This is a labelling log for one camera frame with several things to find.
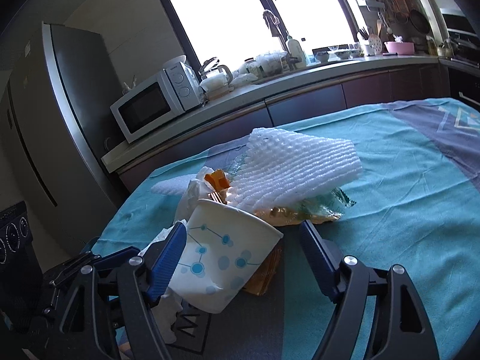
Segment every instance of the foam net sheet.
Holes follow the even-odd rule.
[[[255,128],[227,202],[247,212],[288,207],[349,183],[361,170],[351,140]]]

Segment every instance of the blue dot pattern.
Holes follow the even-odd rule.
[[[194,275],[199,275],[205,270],[205,267],[201,262],[196,262],[192,264],[192,266],[190,267],[190,270]]]
[[[237,266],[237,268],[245,268],[245,266],[247,265],[247,260],[242,257],[238,257],[235,260],[235,265]]]
[[[205,292],[207,293],[207,295],[213,295],[215,292],[217,292],[217,290],[214,286],[208,286],[207,288],[205,288]]]
[[[230,259],[227,256],[222,256],[218,259],[218,268],[225,271],[230,266]]]
[[[249,250],[244,250],[242,253],[240,253],[240,257],[248,261],[251,259],[251,252]]]

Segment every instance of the oven knob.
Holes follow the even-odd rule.
[[[183,75],[182,74],[175,74],[173,76],[173,81],[176,83],[176,84],[180,84],[182,81],[183,81]]]
[[[0,238],[0,264],[4,264],[7,261],[7,250],[5,249],[5,244],[3,239]]]
[[[20,237],[18,236],[17,226],[10,223],[7,226],[7,244],[11,251],[17,251],[20,248]]]
[[[189,94],[190,94],[190,89],[188,89],[186,86],[178,90],[178,95],[180,97],[187,97]]]
[[[23,237],[26,237],[28,235],[28,223],[23,216],[20,219],[20,233],[22,233]]]

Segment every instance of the refrigerator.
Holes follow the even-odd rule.
[[[20,190],[71,255],[128,196],[101,161],[124,140],[110,111],[121,96],[101,35],[42,23],[0,100],[0,139]]]

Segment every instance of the countertop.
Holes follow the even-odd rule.
[[[208,121],[215,120],[220,116],[261,102],[265,98],[340,76],[405,65],[436,64],[438,60],[436,56],[365,57],[363,59],[338,62],[327,66],[312,67],[311,69],[281,76],[262,84],[247,85],[219,99],[208,102],[203,107],[196,108],[193,111],[179,116],[177,119],[152,131],[136,142],[122,142],[105,154],[102,157],[102,161],[107,170],[112,173],[130,161],[133,161],[135,158],[174,137],[182,135]],[[460,65],[459,63],[451,61],[445,62]]]
[[[477,67],[470,66],[468,64],[463,64],[458,61],[452,61],[450,59],[439,58],[439,61],[441,64],[447,66],[448,68],[453,68],[457,71],[462,71],[465,73],[469,73],[472,76],[480,77],[480,69]]]

